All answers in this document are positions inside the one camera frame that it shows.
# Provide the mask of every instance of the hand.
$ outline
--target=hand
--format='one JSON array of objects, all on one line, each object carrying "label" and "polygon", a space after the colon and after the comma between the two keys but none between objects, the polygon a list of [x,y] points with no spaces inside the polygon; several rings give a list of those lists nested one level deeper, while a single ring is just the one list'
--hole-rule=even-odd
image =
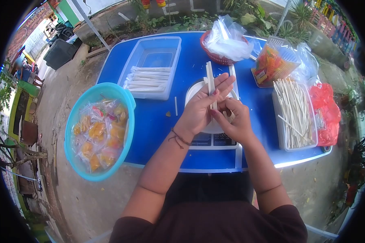
[{"label": "hand", "polygon": [[[229,121],[222,114],[226,111],[227,116],[231,115],[231,111],[234,113],[234,120]],[[253,130],[250,123],[249,108],[242,104],[241,101],[234,98],[227,98],[221,103],[218,103],[218,110],[211,110],[211,115],[218,122],[231,139],[246,146],[254,137]]]},{"label": "hand", "polygon": [[184,130],[192,137],[201,132],[211,121],[209,105],[215,100],[223,101],[233,88],[235,76],[228,73],[214,79],[215,92],[208,96],[208,85],[204,85],[186,104],[183,114],[177,121],[176,128]]}]

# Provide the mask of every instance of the colorful fence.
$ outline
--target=colorful fence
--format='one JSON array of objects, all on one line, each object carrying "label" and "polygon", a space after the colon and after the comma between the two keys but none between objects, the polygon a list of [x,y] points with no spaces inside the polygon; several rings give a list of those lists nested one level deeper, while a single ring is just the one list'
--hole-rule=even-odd
[{"label": "colorful fence", "polygon": [[343,53],[353,56],[358,41],[351,34],[349,26],[329,2],[322,4],[322,0],[316,1],[310,22],[329,37]]}]

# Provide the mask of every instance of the sleeve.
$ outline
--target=sleeve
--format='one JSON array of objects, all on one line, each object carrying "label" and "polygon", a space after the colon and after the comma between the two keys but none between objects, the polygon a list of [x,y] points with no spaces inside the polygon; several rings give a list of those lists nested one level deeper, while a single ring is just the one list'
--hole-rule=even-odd
[{"label": "sleeve", "polygon": [[307,228],[295,206],[280,206],[271,211],[269,215],[280,221],[281,229],[287,238],[287,242],[307,242]]},{"label": "sleeve", "polygon": [[153,224],[142,218],[122,217],[116,221],[109,242],[142,242],[151,228]]}]

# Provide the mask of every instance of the red plastic basket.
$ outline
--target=red plastic basket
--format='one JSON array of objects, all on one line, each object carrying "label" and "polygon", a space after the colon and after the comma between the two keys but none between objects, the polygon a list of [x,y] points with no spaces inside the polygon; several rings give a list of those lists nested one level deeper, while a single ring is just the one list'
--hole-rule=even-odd
[{"label": "red plastic basket", "polygon": [[[214,61],[215,63],[217,64],[220,64],[220,65],[225,65],[225,66],[228,66],[228,65],[231,65],[231,64],[235,64],[236,61],[233,61],[231,59],[228,59],[228,58],[225,58],[225,57],[222,57],[220,58],[220,56],[218,54],[214,54],[214,53],[211,53],[209,52],[209,50],[207,48],[205,48],[205,46],[203,45],[203,41],[205,40],[205,38],[209,35],[211,31],[208,30],[207,32],[205,32],[202,37],[200,37],[200,45],[202,46],[203,50],[207,53],[207,55],[209,56],[209,58]],[[245,41],[246,43],[249,43],[248,40],[246,40],[246,38],[243,36],[242,37],[243,41]]]}]

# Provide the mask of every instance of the turquoise bowl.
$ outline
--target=turquoise bowl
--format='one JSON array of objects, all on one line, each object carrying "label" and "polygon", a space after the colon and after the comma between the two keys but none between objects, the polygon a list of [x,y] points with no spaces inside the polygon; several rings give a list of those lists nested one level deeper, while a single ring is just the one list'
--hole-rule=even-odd
[{"label": "turquoise bowl", "polygon": [[[116,163],[109,169],[100,172],[89,173],[87,172],[85,166],[82,164],[80,159],[76,157],[76,154],[72,149],[70,137],[73,126],[77,124],[80,119],[80,116],[78,114],[80,109],[82,109],[88,102],[93,103],[102,100],[103,98],[100,94],[102,94],[107,99],[120,99],[120,101],[126,105],[128,110],[128,121],[127,121],[128,131],[122,153],[120,157],[117,159]],[[70,111],[68,121],[66,123],[65,142],[64,142],[66,158],[70,162],[70,165],[73,167],[74,171],[77,172],[77,174],[79,174],[82,178],[86,180],[97,182],[107,179],[108,177],[113,175],[117,171],[117,169],[119,169],[119,167],[122,165],[123,161],[127,156],[128,150],[130,149],[131,142],[133,139],[135,107],[136,107],[135,100],[130,91],[125,90],[121,86],[110,82],[97,84],[91,87],[89,90],[85,91],[85,93],[81,95],[80,98],[78,98],[76,104],[74,104],[72,110]]]}]

